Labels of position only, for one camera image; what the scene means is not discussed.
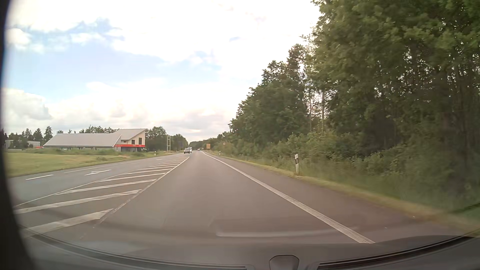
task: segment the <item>red stripe on building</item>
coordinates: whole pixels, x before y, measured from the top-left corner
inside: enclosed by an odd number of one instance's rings
[[[115,145],[114,147],[145,147],[145,145]]]

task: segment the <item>grass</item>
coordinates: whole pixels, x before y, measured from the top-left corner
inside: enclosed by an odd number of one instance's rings
[[[117,155],[91,155],[85,154],[84,152],[73,153],[74,155],[69,155],[69,151],[62,151],[62,154],[28,153],[27,151],[22,151],[20,153],[6,152],[4,153],[4,156],[7,175],[8,177],[16,177],[154,157],[153,152],[137,152],[137,154],[134,154],[135,152],[128,154],[125,154],[125,152],[119,152]],[[157,152],[156,156],[159,157],[169,154],[171,153]]]
[[[214,155],[219,155],[218,151],[209,151]],[[446,224],[451,227],[455,227],[465,231],[466,233],[476,231],[480,228],[480,212],[478,210],[468,211],[466,213],[454,214],[445,211],[441,208],[435,208],[424,204],[419,204],[411,201],[402,200],[393,196],[389,196],[378,188],[368,188],[368,184],[374,183],[374,181],[365,181],[360,186],[352,185],[355,177],[350,175],[351,172],[340,170],[333,171],[331,168],[312,168],[311,166],[300,166],[300,175],[295,174],[295,164],[292,161],[278,161],[273,162],[266,159],[251,159],[247,157],[232,157],[221,155],[224,158],[247,163],[256,167],[263,168],[265,170],[285,175],[291,178],[299,179],[304,182],[319,185],[331,190],[336,190],[350,196],[361,198],[370,201],[374,204],[389,207],[401,211],[407,215],[415,216],[416,218],[425,221],[436,221]],[[305,176],[305,174],[313,174],[316,177]],[[344,181],[332,181],[331,178],[319,177],[325,175],[333,175],[337,173],[338,176],[344,177]]]

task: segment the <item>windshield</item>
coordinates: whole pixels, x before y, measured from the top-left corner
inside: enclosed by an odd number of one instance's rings
[[[179,248],[480,228],[476,4],[12,1],[1,137],[22,234],[241,265]]]

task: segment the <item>utility pole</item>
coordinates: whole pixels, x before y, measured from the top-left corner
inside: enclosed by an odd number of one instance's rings
[[[167,135],[167,152],[170,151],[171,146],[170,146],[170,135]]]

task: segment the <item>tree line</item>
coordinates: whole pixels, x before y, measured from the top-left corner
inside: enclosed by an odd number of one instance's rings
[[[300,153],[396,179],[395,196],[471,199],[480,190],[476,2],[313,3],[321,16],[305,45],[268,64],[229,131],[192,144],[271,160]]]
[[[78,133],[113,133],[119,130],[119,128],[111,128],[106,127],[103,128],[101,126],[88,126],[87,128],[81,129]],[[49,141],[53,137],[52,128],[47,126],[45,131],[42,133],[40,128],[37,128],[35,131],[32,132],[31,129],[27,128],[22,131],[21,134],[18,133],[7,133],[2,129],[1,133],[3,134],[3,143],[5,140],[9,139],[12,140],[10,143],[9,148],[16,148],[16,149],[25,149],[33,147],[28,141],[37,141],[40,142],[41,145],[44,145],[47,141]],[[63,130],[58,130],[57,134],[63,134]],[[76,131],[69,129],[67,133],[76,134]],[[182,150],[184,147],[187,147],[188,142],[185,137],[181,134],[175,134],[170,136],[170,150],[172,151],[179,151]],[[145,132],[145,148],[147,151],[164,151],[167,149],[167,132],[162,126],[154,126],[151,129],[147,129]]]

